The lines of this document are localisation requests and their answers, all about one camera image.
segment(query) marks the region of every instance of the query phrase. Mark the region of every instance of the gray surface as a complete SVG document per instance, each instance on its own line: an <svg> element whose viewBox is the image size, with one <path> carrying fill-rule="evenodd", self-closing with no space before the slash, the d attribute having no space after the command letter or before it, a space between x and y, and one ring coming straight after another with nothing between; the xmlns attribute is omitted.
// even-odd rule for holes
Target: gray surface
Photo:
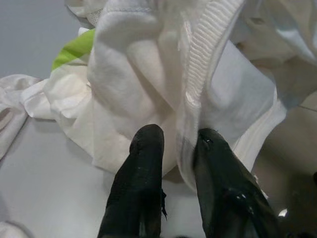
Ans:
<svg viewBox="0 0 317 238"><path fill-rule="evenodd" d="M2 1L0 77L47 78L79 26L63 0ZM167 179L162 235L204 237L197 198L177 170ZM95 238L112 180L55 122L28 119L0 163L0 221L19 224L34 238Z"/></svg>

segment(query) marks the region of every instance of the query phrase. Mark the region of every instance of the green fabric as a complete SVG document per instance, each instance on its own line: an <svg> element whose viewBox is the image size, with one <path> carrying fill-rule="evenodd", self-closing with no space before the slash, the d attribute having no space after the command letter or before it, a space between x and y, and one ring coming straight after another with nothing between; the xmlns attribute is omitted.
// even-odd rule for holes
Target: green fabric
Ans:
<svg viewBox="0 0 317 238"><path fill-rule="evenodd" d="M53 62L52 71L74 59L89 54L93 48L95 30L89 30L67 43Z"/></svg>

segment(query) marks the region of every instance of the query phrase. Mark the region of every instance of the gray table surface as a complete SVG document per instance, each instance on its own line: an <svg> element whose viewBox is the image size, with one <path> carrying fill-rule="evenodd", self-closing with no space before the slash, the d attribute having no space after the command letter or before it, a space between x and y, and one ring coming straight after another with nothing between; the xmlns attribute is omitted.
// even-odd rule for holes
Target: gray table surface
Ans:
<svg viewBox="0 0 317 238"><path fill-rule="evenodd" d="M63 0L0 3L0 77L47 78L54 57L80 23ZM67 139L53 121L28 119L0 162L0 222L22 226L33 238L94 238L113 175ZM162 236L204 237L198 200L177 170L163 181L168 220Z"/></svg>

